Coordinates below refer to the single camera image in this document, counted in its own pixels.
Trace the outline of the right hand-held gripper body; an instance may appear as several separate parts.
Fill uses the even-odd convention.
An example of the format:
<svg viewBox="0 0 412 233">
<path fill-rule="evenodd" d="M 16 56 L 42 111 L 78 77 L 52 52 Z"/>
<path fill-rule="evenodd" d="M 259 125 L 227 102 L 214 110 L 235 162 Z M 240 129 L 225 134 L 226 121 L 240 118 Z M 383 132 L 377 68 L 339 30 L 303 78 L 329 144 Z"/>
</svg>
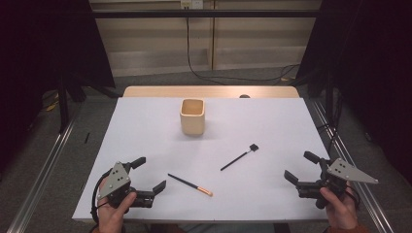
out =
<svg viewBox="0 0 412 233">
<path fill-rule="evenodd" d="M 323 209 L 328 204 L 328 201 L 320 192 L 322 187 L 329 189 L 338 198 L 346 194 L 358 204 L 359 201 L 347 191 L 347 182 L 374 184 L 379 182 L 342 158 L 328 160 L 319 157 L 308 157 L 308 160 L 320 165 L 320 178 L 313 183 L 296 181 L 296 189 L 300 198 L 315 199 L 318 209 Z"/>
</svg>

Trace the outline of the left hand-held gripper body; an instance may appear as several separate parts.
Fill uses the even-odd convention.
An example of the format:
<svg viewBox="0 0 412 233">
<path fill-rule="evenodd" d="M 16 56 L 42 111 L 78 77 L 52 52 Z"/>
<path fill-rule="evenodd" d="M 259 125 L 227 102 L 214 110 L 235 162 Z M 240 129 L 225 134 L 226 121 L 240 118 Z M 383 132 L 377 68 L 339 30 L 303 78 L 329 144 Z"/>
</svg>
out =
<svg viewBox="0 0 412 233">
<path fill-rule="evenodd" d="M 134 170 L 130 167 L 131 162 L 116 162 L 113 168 L 108 172 L 107 180 L 100 189 L 97 200 L 102 198 L 108 199 L 108 204 L 117 208 L 122 200 L 131 192 L 134 192 L 135 198 L 132 208 L 151 208 L 155 199 L 153 191 L 137 190 L 131 186 L 129 172 Z"/>
</svg>

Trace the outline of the black brush with square head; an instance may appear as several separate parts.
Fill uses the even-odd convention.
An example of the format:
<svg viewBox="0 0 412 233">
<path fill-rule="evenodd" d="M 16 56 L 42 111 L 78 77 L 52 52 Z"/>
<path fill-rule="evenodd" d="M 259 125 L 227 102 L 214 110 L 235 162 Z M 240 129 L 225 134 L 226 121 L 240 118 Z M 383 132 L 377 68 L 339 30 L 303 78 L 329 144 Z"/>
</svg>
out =
<svg viewBox="0 0 412 233">
<path fill-rule="evenodd" d="M 231 166 L 233 163 L 235 163 L 236 161 L 238 161 L 239 159 L 241 159 L 242 157 L 244 157 L 245 155 L 247 155 L 248 153 L 250 153 L 250 152 L 255 152 L 256 150 L 258 150 L 259 149 L 259 147 L 258 147 L 258 145 L 256 145 L 256 144 L 251 144 L 250 146 L 249 146 L 249 149 L 247 150 L 247 151 L 245 151 L 245 152 L 243 152 L 242 154 L 240 154 L 239 156 L 237 156 L 236 158 L 234 158 L 232 161 L 230 161 L 230 162 L 228 162 L 227 164 L 225 164 L 221 169 L 220 169 L 220 171 L 223 171 L 223 170 L 225 170 L 226 168 L 228 168 L 229 166 Z"/>
</svg>

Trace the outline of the beige square cup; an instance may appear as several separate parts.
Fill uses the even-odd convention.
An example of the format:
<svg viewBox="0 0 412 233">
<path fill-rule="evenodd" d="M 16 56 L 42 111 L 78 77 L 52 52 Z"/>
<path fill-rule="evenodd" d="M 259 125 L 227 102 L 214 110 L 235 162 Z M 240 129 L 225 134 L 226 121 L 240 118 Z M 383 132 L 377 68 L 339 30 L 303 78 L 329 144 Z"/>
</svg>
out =
<svg viewBox="0 0 412 233">
<path fill-rule="evenodd" d="M 185 134 L 202 135 L 205 130 L 205 102 L 202 99 L 184 99 L 180 119 Z"/>
</svg>

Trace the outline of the person's left hand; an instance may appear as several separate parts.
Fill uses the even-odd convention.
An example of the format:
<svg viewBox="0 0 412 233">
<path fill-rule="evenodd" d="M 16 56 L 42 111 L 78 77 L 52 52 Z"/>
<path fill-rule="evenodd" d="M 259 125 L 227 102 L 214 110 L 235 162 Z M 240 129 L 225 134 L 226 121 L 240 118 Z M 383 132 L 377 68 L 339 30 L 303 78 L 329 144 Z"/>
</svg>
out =
<svg viewBox="0 0 412 233">
<path fill-rule="evenodd" d="M 102 198 L 97 201 L 98 217 L 100 227 L 121 227 L 123 225 L 123 216 L 131 207 L 137 195 L 134 192 L 129 193 L 120 203 L 117 208 L 113 208 L 108 204 L 107 198 Z"/>
</svg>

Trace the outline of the person's right hand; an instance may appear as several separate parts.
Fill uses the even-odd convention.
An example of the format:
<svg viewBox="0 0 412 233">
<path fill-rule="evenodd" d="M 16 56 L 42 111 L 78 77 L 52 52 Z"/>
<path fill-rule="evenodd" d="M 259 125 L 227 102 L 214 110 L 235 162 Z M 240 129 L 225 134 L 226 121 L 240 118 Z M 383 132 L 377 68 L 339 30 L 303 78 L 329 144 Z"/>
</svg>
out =
<svg viewBox="0 0 412 233">
<path fill-rule="evenodd" d="M 337 197 L 326 187 L 322 187 L 320 192 L 328 202 L 326 215 L 329 226 L 351 229 L 359 225 L 353 192 L 349 186 L 341 197 Z"/>
</svg>

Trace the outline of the white table board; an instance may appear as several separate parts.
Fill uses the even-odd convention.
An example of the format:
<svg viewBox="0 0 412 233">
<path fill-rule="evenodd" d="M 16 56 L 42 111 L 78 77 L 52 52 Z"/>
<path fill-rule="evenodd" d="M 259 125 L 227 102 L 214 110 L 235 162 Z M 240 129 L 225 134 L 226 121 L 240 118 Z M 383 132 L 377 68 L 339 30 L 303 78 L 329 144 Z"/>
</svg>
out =
<svg viewBox="0 0 412 233">
<path fill-rule="evenodd" d="M 162 181 L 165 189 L 149 209 L 132 209 L 129 220 L 151 222 L 275 222 L 323 220 L 314 201 L 299 198 L 284 178 L 286 170 L 302 181 L 318 179 L 320 169 L 303 156 L 327 155 L 300 98 L 208 98 L 205 131 L 183 133 L 179 98 L 121 98 L 112 115 L 86 187 L 73 214 L 91 218 L 92 191 L 103 173 L 118 162 L 141 156 L 147 161 L 131 171 L 131 184 L 149 190 Z M 220 169 L 249 149 L 223 171 Z M 167 174 L 202 186 L 210 197 Z"/>
</svg>

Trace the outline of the black metal stand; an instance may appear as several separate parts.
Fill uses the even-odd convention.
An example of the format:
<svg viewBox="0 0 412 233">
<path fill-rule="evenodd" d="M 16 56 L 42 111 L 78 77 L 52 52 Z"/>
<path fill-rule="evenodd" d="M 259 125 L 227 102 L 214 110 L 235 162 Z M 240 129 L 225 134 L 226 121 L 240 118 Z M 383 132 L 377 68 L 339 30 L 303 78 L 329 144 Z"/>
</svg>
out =
<svg viewBox="0 0 412 233">
<path fill-rule="evenodd" d="M 69 112 L 67 104 L 67 91 L 64 83 L 64 77 L 61 76 L 58 79 L 58 103 L 60 111 L 60 129 L 59 132 L 63 133 L 69 123 Z"/>
</svg>

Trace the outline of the dark curtain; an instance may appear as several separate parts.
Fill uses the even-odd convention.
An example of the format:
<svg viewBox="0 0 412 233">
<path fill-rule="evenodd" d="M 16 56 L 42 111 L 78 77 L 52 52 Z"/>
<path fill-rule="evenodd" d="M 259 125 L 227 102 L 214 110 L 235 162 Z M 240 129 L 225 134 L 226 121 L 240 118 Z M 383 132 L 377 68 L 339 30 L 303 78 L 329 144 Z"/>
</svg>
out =
<svg viewBox="0 0 412 233">
<path fill-rule="evenodd" d="M 115 85 L 89 0 L 0 0 L 0 172 L 14 160 L 43 95 Z"/>
<path fill-rule="evenodd" d="M 412 0 L 322 0 L 296 78 L 333 83 L 412 184 Z"/>
</svg>

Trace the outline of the black horizontal bar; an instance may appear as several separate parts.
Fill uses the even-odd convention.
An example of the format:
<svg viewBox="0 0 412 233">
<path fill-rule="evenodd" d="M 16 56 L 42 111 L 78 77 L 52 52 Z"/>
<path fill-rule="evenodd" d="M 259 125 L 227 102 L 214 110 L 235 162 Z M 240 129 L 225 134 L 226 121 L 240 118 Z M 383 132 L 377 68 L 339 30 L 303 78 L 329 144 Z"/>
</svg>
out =
<svg viewBox="0 0 412 233">
<path fill-rule="evenodd" d="M 317 17 L 318 10 L 95 10 L 95 18 L 172 18 L 172 17 Z"/>
</svg>

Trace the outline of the aluminium floor rail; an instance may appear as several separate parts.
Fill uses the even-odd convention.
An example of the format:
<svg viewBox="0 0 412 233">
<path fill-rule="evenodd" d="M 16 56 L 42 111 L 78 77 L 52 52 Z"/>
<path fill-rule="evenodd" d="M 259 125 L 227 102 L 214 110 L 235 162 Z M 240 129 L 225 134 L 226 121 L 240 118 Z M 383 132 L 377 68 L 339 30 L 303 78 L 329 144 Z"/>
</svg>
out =
<svg viewBox="0 0 412 233">
<path fill-rule="evenodd" d="M 321 129 L 327 133 L 328 143 L 327 147 L 328 154 L 332 155 L 334 152 L 339 158 L 342 158 L 351 165 L 357 167 L 355 160 L 352 155 L 347 150 L 342 138 L 340 137 L 338 131 L 329 125 L 329 121 L 326 118 L 326 109 L 319 100 L 312 102 L 312 106 L 315 109 L 317 118 L 321 121 Z M 369 213 L 378 233 L 395 233 L 387 216 L 379 204 L 378 200 L 372 193 L 368 183 L 352 182 L 352 186 L 360 195 L 362 205 L 365 207 Z"/>
<path fill-rule="evenodd" d="M 70 135 L 73 130 L 74 123 L 78 118 L 79 111 L 83 105 L 77 106 L 70 114 L 68 123 L 63 127 L 63 130 L 58 133 L 56 140 L 49 152 L 49 155 L 41 169 L 40 174 L 35 180 L 35 183 L 29 189 L 29 192 L 20 205 L 17 214 L 15 215 L 7 233 L 24 233 L 27 225 L 32 218 L 34 211 L 43 195 L 46 185 L 52 175 L 52 171 L 61 155 Z"/>
</svg>

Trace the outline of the white wall socket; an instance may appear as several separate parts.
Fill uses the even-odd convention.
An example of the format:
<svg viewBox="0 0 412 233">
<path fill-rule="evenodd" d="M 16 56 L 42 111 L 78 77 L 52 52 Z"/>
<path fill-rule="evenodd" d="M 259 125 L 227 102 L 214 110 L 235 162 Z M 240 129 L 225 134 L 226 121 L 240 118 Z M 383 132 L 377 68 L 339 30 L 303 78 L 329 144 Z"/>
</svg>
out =
<svg viewBox="0 0 412 233">
<path fill-rule="evenodd" d="M 203 0 L 180 0 L 181 8 L 184 10 L 202 10 Z"/>
</svg>

